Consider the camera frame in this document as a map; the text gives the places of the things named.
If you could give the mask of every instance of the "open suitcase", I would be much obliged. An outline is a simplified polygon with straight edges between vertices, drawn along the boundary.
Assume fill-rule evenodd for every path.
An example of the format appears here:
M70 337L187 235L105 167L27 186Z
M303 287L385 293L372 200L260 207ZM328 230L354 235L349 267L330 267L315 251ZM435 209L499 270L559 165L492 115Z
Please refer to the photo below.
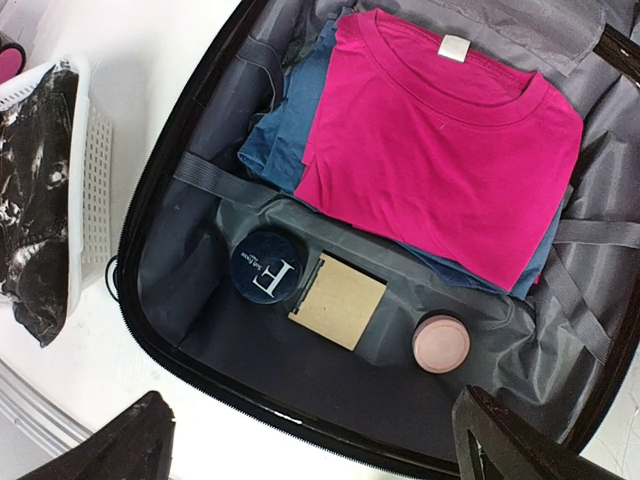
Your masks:
M526 300L449 287L393 242L274 194L238 161L261 114L282 100L282 72L345 6L380 7L464 37L520 71L539 71L584 119L572 194ZM579 452L640 339L635 7L633 0L243 0L186 85L127 215L116 283L132 335L195 388L388 471L457 478L451 412L465 385L481 386ZM265 227L306 244L307 270L325 251L386 282L389 299L354 351L287 318L303 282L297 296L273 305L238 293L231 253ZM411 352L416 325L435 308L457 312L471 337L467 361L445 375L420 370Z

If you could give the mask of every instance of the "small box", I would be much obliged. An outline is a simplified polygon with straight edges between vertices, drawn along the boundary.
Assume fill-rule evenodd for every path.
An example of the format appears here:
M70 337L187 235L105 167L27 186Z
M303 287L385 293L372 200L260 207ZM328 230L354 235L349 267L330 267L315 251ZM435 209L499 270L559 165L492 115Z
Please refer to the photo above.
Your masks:
M353 351L387 286L324 253L316 268L289 318Z

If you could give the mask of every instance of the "suitcase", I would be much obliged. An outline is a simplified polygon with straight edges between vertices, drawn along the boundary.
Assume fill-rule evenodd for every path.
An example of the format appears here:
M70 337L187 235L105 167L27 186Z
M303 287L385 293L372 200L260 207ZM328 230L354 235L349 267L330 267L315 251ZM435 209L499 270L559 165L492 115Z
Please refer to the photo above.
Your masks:
M572 194L525 301L447 287L390 241L247 175L238 146L283 97L283 72L344 6L380 7L522 71L540 71L585 121ZM458 478L451 412L477 385L580 452L640 338L640 23L635 2L243 0L191 76L127 213L115 283L125 322L160 365L277 429L417 478ZM230 254L251 231L295 234L394 285L353 352L246 301ZM465 312L471 361L429 375L411 357L425 304Z

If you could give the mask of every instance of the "navy blue compact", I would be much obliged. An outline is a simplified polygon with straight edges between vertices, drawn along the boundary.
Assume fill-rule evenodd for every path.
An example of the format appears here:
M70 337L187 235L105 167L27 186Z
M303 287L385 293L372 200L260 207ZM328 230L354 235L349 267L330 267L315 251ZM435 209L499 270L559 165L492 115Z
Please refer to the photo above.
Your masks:
M252 233L231 256L231 280L242 296L254 303L270 305L285 300L301 277L300 254L279 233Z

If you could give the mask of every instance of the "elastic strap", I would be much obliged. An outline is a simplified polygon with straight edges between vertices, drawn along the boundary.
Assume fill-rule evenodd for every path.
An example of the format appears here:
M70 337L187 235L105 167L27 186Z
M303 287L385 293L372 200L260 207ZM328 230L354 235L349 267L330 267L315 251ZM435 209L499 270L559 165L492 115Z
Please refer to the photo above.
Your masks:
M183 155L174 178L216 197L257 209L278 196L271 188L238 178L189 152Z
M640 248L640 224L566 219L560 222L553 243Z
M560 303L577 337L596 360L604 365L611 350L611 339L589 309L555 247L551 249L542 278Z

